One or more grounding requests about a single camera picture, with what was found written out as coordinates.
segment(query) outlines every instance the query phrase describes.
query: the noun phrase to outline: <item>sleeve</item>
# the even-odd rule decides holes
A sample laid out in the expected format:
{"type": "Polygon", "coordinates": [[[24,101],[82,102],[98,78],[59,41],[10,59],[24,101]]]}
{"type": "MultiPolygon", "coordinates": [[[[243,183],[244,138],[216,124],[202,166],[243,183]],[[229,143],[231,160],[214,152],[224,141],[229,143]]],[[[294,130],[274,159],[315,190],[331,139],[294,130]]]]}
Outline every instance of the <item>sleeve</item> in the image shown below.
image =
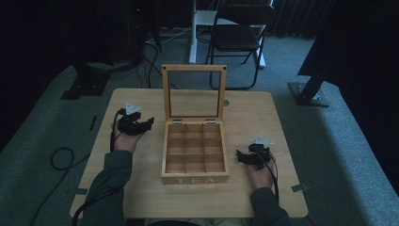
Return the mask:
{"type": "MultiPolygon", "coordinates": [[[[127,151],[114,151],[105,155],[104,169],[90,186],[86,202],[126,185],[132,174],[133,154],[127,151]]],[[[100,199],[83,212],[81,225],[124,225],[123,188],[116,193],[100,199]]]]}
{"type": "Polygon", "coordinates": [[[254,219],[252,226],[265,225],[293,225],[287,212],[279,207],[272,190],[262,187],[255,190],[250,196],[254,219]]]}

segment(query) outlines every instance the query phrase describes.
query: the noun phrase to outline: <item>person's right hand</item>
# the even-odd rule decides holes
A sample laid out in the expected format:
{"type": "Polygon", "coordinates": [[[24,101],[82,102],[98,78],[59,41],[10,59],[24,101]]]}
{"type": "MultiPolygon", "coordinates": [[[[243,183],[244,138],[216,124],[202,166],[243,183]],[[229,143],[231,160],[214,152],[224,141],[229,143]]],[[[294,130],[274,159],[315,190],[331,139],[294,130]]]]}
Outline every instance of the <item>person's right hand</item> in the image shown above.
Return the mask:
{"type": "MultiPolygon", "coordinates": [[[[267,166],[274,173],[274,164],[275,164],[276,158],[273,156],[272,153],[270,153],[270,156],[272,159],[269,160],[269,162],[267,163],[267,166]]],[[[266,166],[264,166],[260,170],[257,170],[256,166],[247,165],[247,169],[248,169],[250,181],[255,189],[258,189],[261,187],[272,188],[273,176],[271,175],[269,169],[267,169],[266,166]]]]}

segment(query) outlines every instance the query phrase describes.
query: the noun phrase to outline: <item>gray carpet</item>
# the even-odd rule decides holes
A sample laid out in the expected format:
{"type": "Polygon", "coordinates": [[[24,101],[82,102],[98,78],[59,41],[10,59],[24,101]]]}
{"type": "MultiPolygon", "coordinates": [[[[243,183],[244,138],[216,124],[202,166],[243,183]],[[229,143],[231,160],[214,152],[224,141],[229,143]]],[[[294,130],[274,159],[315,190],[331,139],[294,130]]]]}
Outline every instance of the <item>gray carpet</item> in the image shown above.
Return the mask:
{"type": "MultiPolygon", "coordinates": [[[[155,67],[160,70],[164,63],[187,63],[189,43],[185,37],[165,41],[155,67]]],[[[311,45],[312,40],[302,38],[270,37],[263,51],[266,67],[260,70],[252,89],[272,93],[299,180],[309,187],[304,191],[309,215],[293,221],[297,225],[398,225],[398,196],[338,88],[323,84],[321,91],[330,104],[328,108],[295,104],[288,83],[308,81],[309,77],[296,74],[311,45]]],[[[198,63],[204,62],[206,51],[206,41],[199,41],[198,63]]],[[[150,45],[146,45],[144,56],[149,61],[154,59],[155,51],[150,45]]],[[[54,79],[0,154],[0,225],[30,224],[41,202],[64,174],[52,168],[51,154],[62,147],[71,148],[74,162],[89,154],[112,91],[148,86],[145,75],[151,67],[144,62],[136,70],[113,73],[103,96],[60,100],[76,73],[70,67],[54,79]],[[91,128],[94,116],[97,120],[91,128]]],[[[228,85],[248,83],[248,76],[254,72],[252,61],[247,65],[233,65],[236,60],[229,58],[218,62],[228,65],[228,85]]],[[[110,68],[99,63],[93,66],[110,68]]],[[[207,79],[172,82],[180,89],[209,89],[207,79]]],[[[151,84],[153,89],[162,88],[161,76],[155,69],[151,72],[151,84]]],[[[66,167],[70,159],[69,153],[61,152],[55,164],[66,167]]],[[[35,225],[71,225],[72,193],[85,166],[86,161],[69,171],[40,209],[35,225]]]]}

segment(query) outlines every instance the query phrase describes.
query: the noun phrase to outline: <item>open wooden box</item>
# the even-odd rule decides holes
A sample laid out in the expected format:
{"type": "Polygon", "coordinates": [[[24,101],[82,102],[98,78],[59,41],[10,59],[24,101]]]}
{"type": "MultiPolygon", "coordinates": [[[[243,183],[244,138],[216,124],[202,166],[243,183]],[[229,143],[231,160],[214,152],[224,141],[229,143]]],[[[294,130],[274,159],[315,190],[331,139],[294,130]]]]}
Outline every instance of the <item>open wooden box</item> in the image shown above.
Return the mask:
{"type": "Polygon", "coordinates": [[[226,183],[229,167],[223,133],[225,65],[163,65],[164,185],[226,183]],[[171,89],[171,78],[218,76],[219,90],[171,89]]]}

